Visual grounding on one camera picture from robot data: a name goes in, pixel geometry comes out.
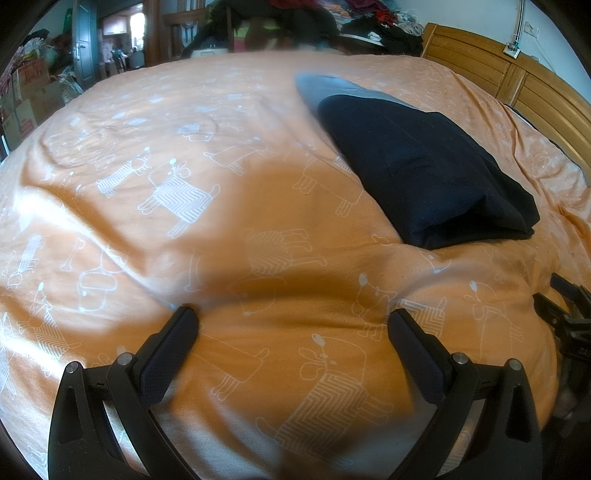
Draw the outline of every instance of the power cord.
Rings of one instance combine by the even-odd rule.
[[[545,58],[545,60],[548,62],[548,65],[550,65],[550,68],[552,69],[552,71],[554,73],[556,73],[556,70],[554,69],[554,65],[552,65],[552,62],[550,61],[550,59],[548,58],[548,55],[546,55],[545,50],[543,49],[542,45],[540,44],[540,41],[534,37],[535,42],[538,44],[538,47],[540,48],[540,51],[542,52],[543,57]]]

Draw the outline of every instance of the window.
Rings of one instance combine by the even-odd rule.
[[[144,49],[145,17],[143,13],[131,15],[131,43],[138,50]]]

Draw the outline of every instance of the bed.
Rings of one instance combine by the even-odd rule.
[[[302,70],[447,115],[534,196],[535,235],[403,244],[298,97]],[[200,335],[155,415],[202,478],[385,478],[433,413],[389,311],[474,361],[521,360],[544,424],[558,357],[531,295],[563,304],[552,272],[591,284],[583,171],[427,58],[270,52],[118,75],[40,126],[0,180],[0,419],[42,478],[64,366],[136,351],[181,304]]]

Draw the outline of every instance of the wooden headboard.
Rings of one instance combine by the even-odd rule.
[[[423,57],[476,83],[510,105],[554,141],[591,184],[591,105],[568,83],[523,52],[505,55],[502,43],[429,23]]]

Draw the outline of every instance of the kitchen cabinet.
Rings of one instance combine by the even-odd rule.
[[[103,20],[103,35],[119,35],[127,33],[127,17],[113,15]]]

